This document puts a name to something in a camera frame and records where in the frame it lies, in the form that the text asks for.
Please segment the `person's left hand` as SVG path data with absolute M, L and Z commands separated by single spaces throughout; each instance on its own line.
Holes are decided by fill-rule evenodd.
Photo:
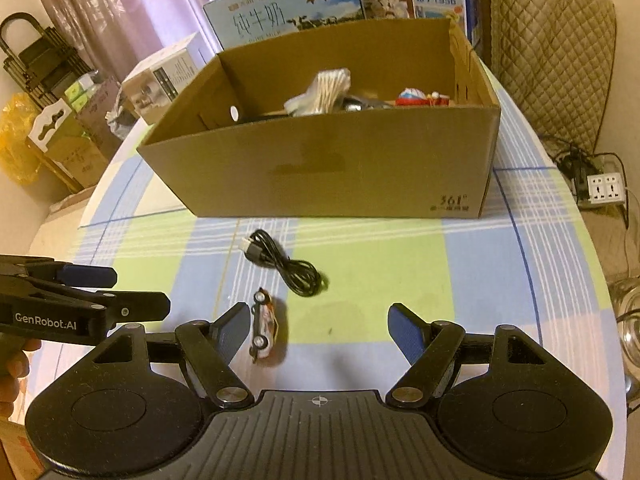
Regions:
M 40 339 L 24 339 L 10 334 L 1 335 L 1 392 L 0 410 L 2 418 L 9 418 L 18 396 L 18 381 L 29 373 L 27 353 L 41 347 Z

